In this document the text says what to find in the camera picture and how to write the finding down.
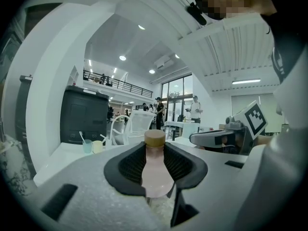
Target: pink bottle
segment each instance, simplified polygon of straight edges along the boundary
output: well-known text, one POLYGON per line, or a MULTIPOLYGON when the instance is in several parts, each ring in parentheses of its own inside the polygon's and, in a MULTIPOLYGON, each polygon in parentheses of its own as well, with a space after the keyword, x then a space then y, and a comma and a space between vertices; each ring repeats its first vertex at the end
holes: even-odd
POLYGON ((163 131, 149 130, 144 135, 144 141, 146 165, 142 172, 142 187, 146 190, 146 197, 158 198, 166 195, 174 183, 164 164, 166 136, 163 131))

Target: white shirt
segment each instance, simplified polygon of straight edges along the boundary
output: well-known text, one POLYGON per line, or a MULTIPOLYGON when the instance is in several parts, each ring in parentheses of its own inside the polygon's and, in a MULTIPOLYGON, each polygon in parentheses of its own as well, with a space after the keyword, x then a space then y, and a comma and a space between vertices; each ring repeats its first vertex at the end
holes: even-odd
POLYGON ((191 106, 191 118, 193 118, 193 119, 200 118, 200 113, 196 112, 196 109, 199 109, 199 110, 201 109, 200 103, 192 103, 192 106, 191 106))

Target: recessed light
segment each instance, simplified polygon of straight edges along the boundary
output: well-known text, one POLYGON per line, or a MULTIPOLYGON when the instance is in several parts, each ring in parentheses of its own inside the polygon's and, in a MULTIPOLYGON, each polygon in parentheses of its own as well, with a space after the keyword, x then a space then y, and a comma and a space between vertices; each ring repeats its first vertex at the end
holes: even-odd
POLYGON ((235 80, 235 81, 232 81, 232 84, 236 85, 236 84, 260 82, 260 81, 261 81, 261 79, 235 80))

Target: railing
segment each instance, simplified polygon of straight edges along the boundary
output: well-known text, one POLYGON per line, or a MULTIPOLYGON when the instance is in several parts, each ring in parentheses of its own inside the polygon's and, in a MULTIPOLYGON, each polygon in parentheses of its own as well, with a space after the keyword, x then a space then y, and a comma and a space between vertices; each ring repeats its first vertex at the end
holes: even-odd
POLYGON ((148 98, 151 98, 152 93, 153 93, 150 90, 137 87, 135 85, 129 84, 127 82, 124 82, 118 79, 112 79, 109 76, 105 76, 105 75, 103 76, 97 73, 91 73, 87 70, 83 71, 83 79, 87 81, 92 81, 92 82, 95 82, 101 85, 106 85, 108 87, 113 87, 113 88, 129 91, 131 93, 145 96, 148 98))

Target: blue cup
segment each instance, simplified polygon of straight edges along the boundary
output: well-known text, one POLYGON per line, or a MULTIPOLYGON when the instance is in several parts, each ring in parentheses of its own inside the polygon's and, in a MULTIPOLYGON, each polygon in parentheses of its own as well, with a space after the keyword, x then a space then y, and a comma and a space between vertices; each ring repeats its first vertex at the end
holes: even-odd
POLYGON ((92 141, 91 140, 85 140, 82 142, 82 147, 84 153, 91 153, 92 152, 92 141))

